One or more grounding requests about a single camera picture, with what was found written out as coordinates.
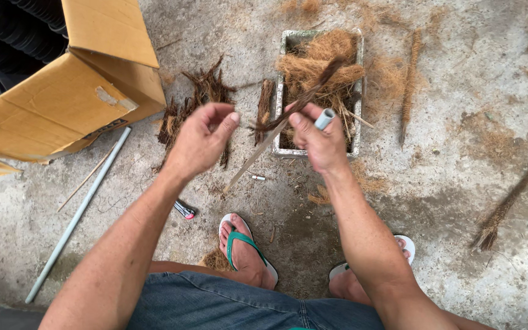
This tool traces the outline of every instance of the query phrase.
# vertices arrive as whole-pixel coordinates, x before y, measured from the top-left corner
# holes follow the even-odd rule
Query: hand
[[[293,143],[300,149],[306,149],[313,169],[321,175],[349,168],[346,156],[346,143],[341,130],[341,121],[335,117],[320,131],[313,124],[323,109],[315,104],[307,104],[303,110],[289,117],[289,123],[295,128]]]
[[[196,109],[181,130],[161,172],[190,181],[211,168],[239,124],[239,114],[227,103],[207,103]]]

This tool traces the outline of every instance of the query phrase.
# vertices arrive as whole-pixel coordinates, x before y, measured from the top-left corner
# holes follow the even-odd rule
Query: stack of black pots
[[[67,45],[60,0],[0,0],[0,75],[28,77]]]

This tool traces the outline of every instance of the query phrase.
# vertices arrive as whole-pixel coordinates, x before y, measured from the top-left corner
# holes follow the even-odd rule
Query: person
[[[407,242],[394,238],[356,183],[340,120],[315,128],[321,111],[310,103],[289,122],[337,216],[347,265],[329,283],[336,298],[301,300],[273,291],[276,271],[235,213],[221,221],[219,238],[236,271],[152,261],[177,196],[215,164],[238,127],[233,106],[209,103],[188,117],[154,183],[78,264],[40,328],[491,329],[439,309],[421,291],[409,251],[401,249]]]

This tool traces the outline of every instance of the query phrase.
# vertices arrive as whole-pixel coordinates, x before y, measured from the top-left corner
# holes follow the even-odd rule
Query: foot
[[[404,257],[406,259],[410,258],[411,253],[405,250],[407,242],[402,238],[397,238],[397,243],[401,248]],[[329,281],[329,292],[331,292],[336,298],[347,299],[355,301],[356,303],[373,306],[372,301],[351,269],[335,275],[332,280]]]
[[[252,235],[248,231],[248,228],[244,225],[242,218],[239,215],[232,213],[230,217],[232,225],[235,227],[235,231],[242,233],[249,238],[252,238]],[[227,257],[227,239],[229,234],[232,232],[232,228],[228,222],[224,222],[221,226],[221,233],[219,234],[219,249]],[[231,260],[233,265],[238,270],[239,274],[242,274],[246,277],[244,283],[253,285],[254,287],[264,288],[273,290],[275,286],[274,277],[264,265],[264,262],[260,258],[260,255],[256,249],[241,240],[235,240],[231,249]]]

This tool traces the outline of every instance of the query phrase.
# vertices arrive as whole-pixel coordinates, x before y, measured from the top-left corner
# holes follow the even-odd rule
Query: flip-flop
[[[410,265],[413,262],[413,259],[415,258],[415,243],[413,243],[410,238],[404,235],[395,235],[394,237],[401,238],[407,243],[407,245],[405,245],[403,249],[411,253],[411,256],[407,259]],[[329,271],[329,280],[331,281],[335,277],[335,275],[341,274],[347,271],[349,268],[350,266],[348,265],[347,261],[340,262],[335,267],[333,267],[331,271]]]
[[[248,227],[248,224],[246,223],[244,219],[242,219],[242,221],[244,222],[244,226],[246,226],[247,231],[250,233],[250,236],[252,236],[252,231],[250,230],[250,227]],[[264,265],[266,265],[266,268],[272,274],[272,277],[274,278],[274,285],[276,286],[276,284],[278,283],[278,273],[276,272],[274,267],[270,264],[270,262],[268,262],[268,260],[264,258],[264,255],[262,254],[262,252],[260,252],[260,249],[256,246],[256,244],[254,244],[254,241],[252,240],[252,238],[235,231],[235,227],[231,223],[231,213],[226,214],[224,218],[221,219],[221,222],[219,223],[219,235],[221,235],[221,226],[223,226],[224,222],[228,222],[229,226],[232,228],[232,232],[228,236],[227,256],[228,256],[229,264],[231,265],[231,267],[233,267],[233,270],[238,271],[233,265],[233,262],[231,260],[231,248],[232,248],[233,240],[238,239],[240,241],[244,241],[247,244],[252,245],[256,249],[256,251],[258,252],[258,255],[260,255],[260,258],[262,259],[262,261],[264,261]]]

